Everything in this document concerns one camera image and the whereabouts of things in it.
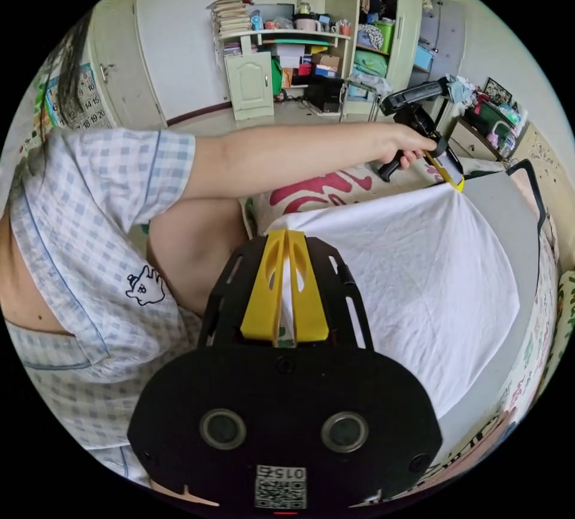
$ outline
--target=qr code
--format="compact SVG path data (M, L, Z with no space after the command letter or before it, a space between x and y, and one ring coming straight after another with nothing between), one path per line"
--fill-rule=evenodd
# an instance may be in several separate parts
M305 469L258 466L255 506L262 509L305 509Z

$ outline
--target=picture frame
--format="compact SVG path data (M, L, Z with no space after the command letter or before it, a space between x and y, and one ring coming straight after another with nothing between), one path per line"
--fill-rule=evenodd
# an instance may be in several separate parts
M511 105L511 101L513 99L513 96L492 77L487 78L487 83L485 84L485 94L487 94L489 99L491 99L495 104Z

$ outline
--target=person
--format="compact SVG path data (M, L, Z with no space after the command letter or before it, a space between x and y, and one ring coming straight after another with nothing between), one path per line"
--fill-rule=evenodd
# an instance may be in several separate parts
M90 14L47 61L48 75L60 65L57 101L68 125L81 105L89 22ZM16 160L30 114L23 100L3 177L12 176L5 158ZM387 162L400 149L407 168L434 146L388 123L261 126L221 137L54 128L20 163L0 206L0 307L35 388L98 461L149 487L128 423L152 374L196 345L208 293L246 240L238 198ZM144 259L128 232L148 222Z

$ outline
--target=black grip handle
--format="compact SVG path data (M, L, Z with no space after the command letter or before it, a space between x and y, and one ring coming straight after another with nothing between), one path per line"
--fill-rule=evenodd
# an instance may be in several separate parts
M385 183L389 183L389 179L393 175L394 171L400 167L401 156L403 156L403 152L400 149L395 154L395 157L388 164L382 165L377 170L377 172L379 173L379 177L381 177Z

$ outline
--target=yellow plastic part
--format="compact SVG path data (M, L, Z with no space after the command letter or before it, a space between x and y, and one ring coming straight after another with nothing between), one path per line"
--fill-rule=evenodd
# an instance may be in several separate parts
M240 331L246 339L273 343L277 341L282 309L283 262L286 255L286 231L270 231L241 323Z
M450 183L457 191L463 191L463 186L465 185L465 178L463 176L461 176L461 181L459 183L455 183L449 175L449 172L445 168L441 167L437 161L435 161L435 158L432 158L431 155L429 155L426 151L424 151L424 154L431 161L433 167L439 172L440 176L443 178L443 181Z
M311 266L305 235L301 231L288 232L289 268L292 287L293 333L296 343L325 341L329 327L323 312L317 280ZM303 280L298 286L298 272Z
M241 324L241 334L246 339L277 344L282 309L283 267L286 259L290 264L295 341L325 341L329 334L328 323L305 235L301 231L270 231ZM298 286L298 272L303 280L301 291Z

